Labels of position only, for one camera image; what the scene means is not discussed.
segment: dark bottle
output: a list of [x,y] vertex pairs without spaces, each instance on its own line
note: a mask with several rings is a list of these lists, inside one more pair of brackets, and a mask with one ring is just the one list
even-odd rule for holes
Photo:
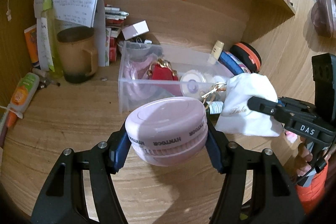
[[222,113],[224,103],[222,101],[215,102],[205,102],[205,113],[207,114],[207,118],[215,118],[218,119],[219,115]]

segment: person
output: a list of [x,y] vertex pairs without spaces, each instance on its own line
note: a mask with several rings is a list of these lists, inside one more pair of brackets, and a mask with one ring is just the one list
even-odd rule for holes
[[[311,166],[308,164],[312,154],[304,145],[304,138],[298,146],[298,154],[294,160],[294,167],[298,176],[307,173]],[[333,149],[326,156],[327,166],[316,174],[308,187],[296,185],[296,191],[306,214],[311,213],[323,199],[326,192],[330,191],[336,178],[336,153]]]

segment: white drawstring bag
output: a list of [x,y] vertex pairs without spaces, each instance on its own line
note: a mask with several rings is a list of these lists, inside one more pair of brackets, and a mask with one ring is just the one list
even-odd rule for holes
[[278,102],[274,87],[266,76],[242,73],[229,79],[223,111],[217,121],[216,130],[248,136],[279,136],[284,130],[280,122],[247,107],[247,100],[252,96]]

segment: metal screw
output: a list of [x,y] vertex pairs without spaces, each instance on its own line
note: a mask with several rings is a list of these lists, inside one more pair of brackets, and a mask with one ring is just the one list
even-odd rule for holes
[[105,147],[107,147],[107,142],[100,142],[100,143],[98,144],[98,147],[99,147],[99,148],[105,148]]
[[230,148],[232,148],[232,149],[235,149],[235,148],[238,147],[238,144],[237,144],[236,142],[229,142],[229,143],[228,143],[228,146],[229,146]]
[[271,155],[273,154],[273,151],[272,151],[272,149],[265,148],[265,149],[264,149],[264,153],[265,153],[266,155],[268,155],[268,156],[271,156]]
[[63,154],[65,155],[65,156],[68,156],[68,155],[70,155],[71,154],[71,149],[70,148],[66,148],[66,149],[64,149],[64,151],[63,151]]

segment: orange cap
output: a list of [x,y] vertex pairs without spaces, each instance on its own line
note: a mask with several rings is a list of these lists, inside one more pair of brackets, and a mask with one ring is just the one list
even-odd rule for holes
[[17,119],[17,115],[15,113],[13,113],[13,112],[10,111],[8,113],[8,116],[7,116],[7,124],[6,124],[7,127],[8,128],[12,127],[15,124],[16,119]]

